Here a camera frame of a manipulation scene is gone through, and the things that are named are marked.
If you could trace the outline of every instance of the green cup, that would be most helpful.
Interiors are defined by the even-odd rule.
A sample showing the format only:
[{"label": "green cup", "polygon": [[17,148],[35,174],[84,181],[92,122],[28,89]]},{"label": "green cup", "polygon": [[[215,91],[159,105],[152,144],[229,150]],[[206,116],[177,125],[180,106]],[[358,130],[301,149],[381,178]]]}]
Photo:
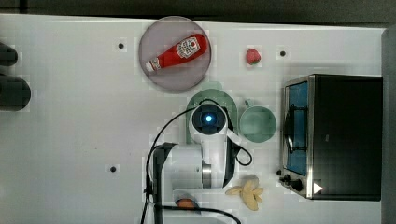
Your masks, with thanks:
[{"label": "green cup", "polygon": [[239,132],[247,140],[262,143],[270,139],[276,130],[276,119],[271,110],[253,105],[251,100],[246,100],[247,110],[239,120]]}]

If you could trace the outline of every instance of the ketchup bottle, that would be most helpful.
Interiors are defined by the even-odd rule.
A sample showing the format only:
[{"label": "ketchup bottle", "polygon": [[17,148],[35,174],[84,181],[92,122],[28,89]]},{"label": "ketchup bottle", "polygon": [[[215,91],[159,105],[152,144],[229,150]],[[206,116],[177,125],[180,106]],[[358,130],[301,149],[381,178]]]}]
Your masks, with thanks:
[{"label": "ketchup bottle", "polygon": [[205,53],[207,40],[203,35],[195,34],[181,40],[160,56],[146,63],[149,72],[165,67],[187,63]]}]

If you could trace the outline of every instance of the banana peel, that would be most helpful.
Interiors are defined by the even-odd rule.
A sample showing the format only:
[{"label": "banana peel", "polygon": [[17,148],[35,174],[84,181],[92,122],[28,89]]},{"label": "banana peel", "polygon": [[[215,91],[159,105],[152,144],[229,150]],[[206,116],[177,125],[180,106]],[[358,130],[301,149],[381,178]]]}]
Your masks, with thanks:
[{"label": "banana peel", "polygon": [[225,194],[226,195],[241,195],[242,200],[245,205],[252,211],[259,210],[259,206],[257,203],[262,202],[262,198],[260,195],[263,192],[263,188],[255,188],[254,182],[252,180],[248,180],[247,183],[243,187],[235,186],[228,189]]}]

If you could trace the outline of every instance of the tabletop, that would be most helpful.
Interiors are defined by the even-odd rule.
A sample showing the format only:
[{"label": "tabletop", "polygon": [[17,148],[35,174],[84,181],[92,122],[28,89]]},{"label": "tabletop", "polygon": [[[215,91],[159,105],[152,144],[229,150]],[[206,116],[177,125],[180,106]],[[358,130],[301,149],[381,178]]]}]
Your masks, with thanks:
[{"label": "tabletop", "polygon": [[[169,93],[146,78],[137,58],[153,22],[0,15],[0,42],[20,55],[0,73],[22,77],[33,94],[22,111],[0,112],[1,223],[139,223],[150,145],[203,83],[220,83],[239,115],[252,99],[279,120],[286,81],[314,73],[381,75],[383,29],[198,22],[212,45],[206,78]],[[248,48],[262,56],[256,66],[246,65]],[[160,142],[183,142],[184,122],[175,121]],[[252,165],[237,166],[226,188],[195,191],[207,206],[249,224],[380,223],[380,202],[309,201],[280,186],[279,124],[270,140],[247,149]],[[257,212],[224,195],[247,175],[264,188]]]}]

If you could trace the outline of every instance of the oven handle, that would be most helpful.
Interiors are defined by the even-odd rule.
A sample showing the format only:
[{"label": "oven handle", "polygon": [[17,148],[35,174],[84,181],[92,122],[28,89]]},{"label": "oven handle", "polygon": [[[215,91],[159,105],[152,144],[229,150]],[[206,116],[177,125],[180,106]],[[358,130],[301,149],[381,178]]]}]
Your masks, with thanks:
[{"label": "oven handle", "polygon": [[293,153],[295,150],[306,150],[306,146],[304,147],[295,147],[293,145],[294,142],[294,112],[296,110],[303,110],[305,112],[305,121],[307,121],[307,107],[297,107],[295,105],[291,105],[286,118],[285,118],[285,123],[283,130],[284,134],[284,140],[286,142],[286,146],[288,147],[289,153]]},{"label": "oven handle", "polygon": [[283,137],[290,153],[293,153],[294,142],[294,108],[295,105],[291,105],[291,107],[289,108],[283,127],[283,130],[285,130]]}]

